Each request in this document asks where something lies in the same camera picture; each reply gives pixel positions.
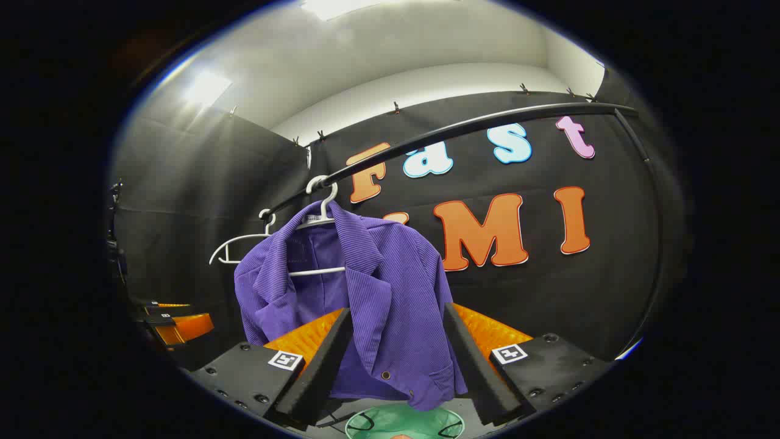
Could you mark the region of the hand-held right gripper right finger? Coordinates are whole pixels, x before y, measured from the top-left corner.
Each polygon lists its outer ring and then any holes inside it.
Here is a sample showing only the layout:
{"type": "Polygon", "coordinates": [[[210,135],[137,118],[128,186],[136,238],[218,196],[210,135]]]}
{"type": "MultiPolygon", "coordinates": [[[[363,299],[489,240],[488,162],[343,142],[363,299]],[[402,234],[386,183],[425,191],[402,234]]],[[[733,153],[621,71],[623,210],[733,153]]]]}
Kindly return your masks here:
{"type": "Polygon", "coordinates": [[[556,409],[614,366],[558,334],[531,337],[455,303],[444,325],[480,422],[496,427],[556,409]]]}

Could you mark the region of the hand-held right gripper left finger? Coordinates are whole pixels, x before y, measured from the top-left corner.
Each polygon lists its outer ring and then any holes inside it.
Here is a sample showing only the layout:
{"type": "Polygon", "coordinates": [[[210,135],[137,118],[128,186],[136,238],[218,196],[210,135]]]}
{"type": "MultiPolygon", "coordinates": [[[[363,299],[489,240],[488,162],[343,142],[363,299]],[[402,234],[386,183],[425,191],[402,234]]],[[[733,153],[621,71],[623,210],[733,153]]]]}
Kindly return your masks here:
{"type": "Polygon", "coordinates": [[[239,343],[190,377],[263,423],[314,427],[352,336],[350,311],[339,309],[265,346],[239,343]]]}

